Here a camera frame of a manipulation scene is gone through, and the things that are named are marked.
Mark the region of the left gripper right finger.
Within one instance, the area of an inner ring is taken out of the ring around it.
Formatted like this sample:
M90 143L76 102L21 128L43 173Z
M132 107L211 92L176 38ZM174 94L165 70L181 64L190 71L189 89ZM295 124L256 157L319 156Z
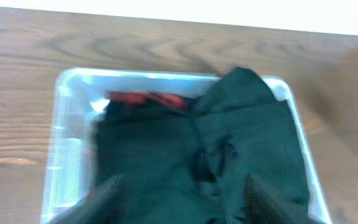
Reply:
M255 224L321 224L308 216L308 206L287 199L278 189L249 174L244 188L245 215Z

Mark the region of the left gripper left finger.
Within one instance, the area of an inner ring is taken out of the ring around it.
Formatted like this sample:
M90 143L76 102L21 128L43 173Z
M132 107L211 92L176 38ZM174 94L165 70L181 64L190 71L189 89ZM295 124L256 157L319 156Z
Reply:
M114 175L49 224L109 224L122 214L123 180Z

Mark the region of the black hoodie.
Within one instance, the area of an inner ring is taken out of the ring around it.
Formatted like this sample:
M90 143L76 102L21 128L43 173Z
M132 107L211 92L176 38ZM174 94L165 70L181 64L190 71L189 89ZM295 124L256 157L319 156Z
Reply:
M309 204L292 113L252 70L236 68L186 110L111 100L97 125L96 185L123 180L116 223L250 223L249 174Z

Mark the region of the red plaid flannel shirt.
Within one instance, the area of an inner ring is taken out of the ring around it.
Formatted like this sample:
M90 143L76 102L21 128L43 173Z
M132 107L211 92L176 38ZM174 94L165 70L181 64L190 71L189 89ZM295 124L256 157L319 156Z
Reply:
M162 92L110 91L108 99L124 109L144 106L151 101L178 110L186 110L188 107L184 97Z

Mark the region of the clear plastic storage bin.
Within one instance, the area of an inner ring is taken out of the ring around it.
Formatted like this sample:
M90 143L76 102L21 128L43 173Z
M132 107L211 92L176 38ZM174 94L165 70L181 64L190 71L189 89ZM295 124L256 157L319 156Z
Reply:
M42 222L49 223L99 186L95 183L98 160L94 137L98 123L105 118L110 91L162 92L195 100L222 78L172 72L90 68L67 70L57 82L50 145L52 153L48 160ZM280 79L260 79L277 100L287 102L292 113L310 193L308 216L321 223L330 223L293 95L288 85Z

